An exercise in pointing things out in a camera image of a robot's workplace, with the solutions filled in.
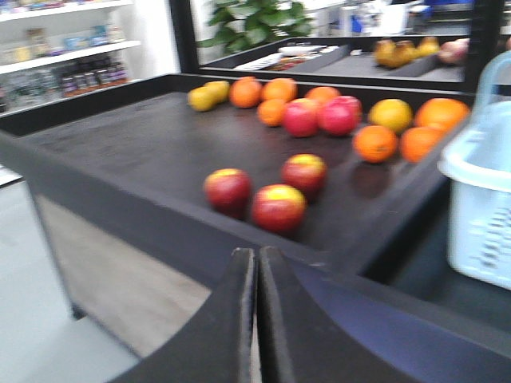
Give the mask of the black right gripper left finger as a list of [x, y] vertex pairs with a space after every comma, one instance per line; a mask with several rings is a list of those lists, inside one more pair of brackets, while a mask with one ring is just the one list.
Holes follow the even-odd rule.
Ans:
[[204, 304], [157, 351], [114, 382], [249, 382], [256, 295], [256, 256], [232, 252]]

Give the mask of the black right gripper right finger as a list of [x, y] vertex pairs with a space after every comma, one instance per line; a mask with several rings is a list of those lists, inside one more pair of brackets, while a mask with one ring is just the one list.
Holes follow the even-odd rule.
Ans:
[[322, 308], [281, 251], [259, 253], [266, 382], [508, 382], [510, 360], [379, 302], [335, 290]]

